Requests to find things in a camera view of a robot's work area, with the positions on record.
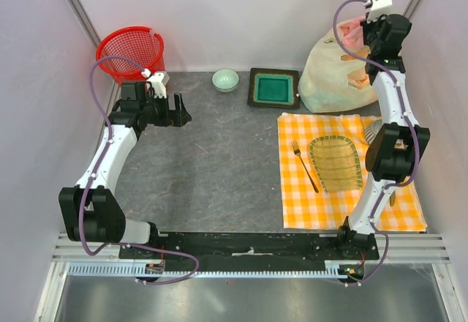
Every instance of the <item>yellow checkered cloth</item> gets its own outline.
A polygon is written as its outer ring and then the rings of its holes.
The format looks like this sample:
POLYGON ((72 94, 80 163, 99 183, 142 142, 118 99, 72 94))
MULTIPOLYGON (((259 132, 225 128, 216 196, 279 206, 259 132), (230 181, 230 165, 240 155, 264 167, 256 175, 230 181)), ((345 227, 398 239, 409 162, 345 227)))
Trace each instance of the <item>yellow checkered cloth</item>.
MULTIPOLYGON (((369 147, 364 139, 364 129, 375 116, 312 116, 283 113, 278 118, 279 168, 283 199, 283 220, 285 228, 336 229, 358 203, 362 189, 339 192, 325 192, 315 172, 309 155, 313 139, 326 135, 343 135, 355 145, 363 183, 367 171, 365 156, 369 147), (301 149, 301 156, 312 179, 319 187, 315 193, 301 161, 294 155, 291 141, 295 139, 301 149)), ((393 207, 388 204, 378 223, 382 231, 424 231, 423 212, 414 184, 396 189, 393 207)))

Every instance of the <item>small bowl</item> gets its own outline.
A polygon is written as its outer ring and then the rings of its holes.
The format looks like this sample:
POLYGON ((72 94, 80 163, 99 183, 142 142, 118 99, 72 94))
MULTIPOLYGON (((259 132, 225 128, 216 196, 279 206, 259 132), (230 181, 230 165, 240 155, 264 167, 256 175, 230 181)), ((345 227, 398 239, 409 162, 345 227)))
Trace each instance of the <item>small bowl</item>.
POLYGON ((234 70, 223 69, 213 75, 213 85, 223 93, 233 91, 239 83, 239 75, 234 70))

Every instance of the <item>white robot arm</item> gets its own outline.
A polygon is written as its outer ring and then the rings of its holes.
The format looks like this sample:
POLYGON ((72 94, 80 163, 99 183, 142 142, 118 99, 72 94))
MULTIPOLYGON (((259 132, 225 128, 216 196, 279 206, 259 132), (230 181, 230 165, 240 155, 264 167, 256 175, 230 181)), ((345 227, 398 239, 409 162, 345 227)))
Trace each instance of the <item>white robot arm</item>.
POLYGON ((391 14, 391 5, 391 0, 367 0, 364 6, 369 12, 361 21, 364 44, 370 48, 366 72, 378 96, 383 125, 367 151, 366 186, 355 210, 339 229, 339 242, 364 249, 374 241, 375 226, 395 191, 393 185, 402 183, 413 172, 415 141, 420 159, 430 137, 429 130, 419 127, 412 113, 399 55, 411 23, 402 15, 391 14))
POLYGON ((145 77, 146 80, 122 84, 121 99, 109 115, 111 128, 105 129, 91 164, 74 187, 63 188, 58 196, 67 235, 71 240, 80 240, 79 211, 85 189, 88 195, 83 228, 87 241, 145 244, 156 229, 152 223, 125 217, 113 196, 117 179, 125 159, 148 124, 182 127, 192 117, 186 111, 179 93, 174 94, 175 110, 169 109, 165 88, 169 75, 166 72, 153 75, 148 72, 145 77))

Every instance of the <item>metal fork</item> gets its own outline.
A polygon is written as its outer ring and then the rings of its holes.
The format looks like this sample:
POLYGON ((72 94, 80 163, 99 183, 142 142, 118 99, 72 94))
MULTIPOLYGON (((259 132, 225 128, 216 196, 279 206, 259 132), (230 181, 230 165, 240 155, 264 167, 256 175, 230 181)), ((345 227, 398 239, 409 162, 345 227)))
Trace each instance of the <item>metal fork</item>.
POLYGON ((315 192, 319 192, 319 189, 317 188, 317 185, 315 185, 314 180, 312 179, 312 177, 310 176, 309 171, 307 170, 306 164, 305 164, 304 161, 302 160, 302 157, 301 157, 301 150, 299 149, 298 142, 295 141, 295 140, 292 140, 292 141, 291 141, 291 146, 292 146, 292 149, 294 150, 294 155, 295 155, 295 156, 298 156, 299 159, 301 160, 302 165, 304 166, 304 170, 306 170, 307 176, 309 176, 310 182, 312 183, 312 186, 314 187, 315 192))

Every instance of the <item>gray marble tabletop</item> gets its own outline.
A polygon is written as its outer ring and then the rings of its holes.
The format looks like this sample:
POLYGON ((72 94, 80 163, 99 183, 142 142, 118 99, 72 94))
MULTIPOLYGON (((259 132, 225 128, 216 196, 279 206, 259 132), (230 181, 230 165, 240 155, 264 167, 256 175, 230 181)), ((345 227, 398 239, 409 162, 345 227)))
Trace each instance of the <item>gray marble tabletop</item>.
MULTIPOLYGON (((250 107, 249 72, 230 93, 213 87, 212 74, 170 74, 168 91, 183 93, 193 120, 146 128, 118 179, 117 201, 128 218, 162 231, 291 231, 283 229, 276 120, 310 112, 250 107)), ((374 103, 346 112, 354 113, 380 112, 374 103)))

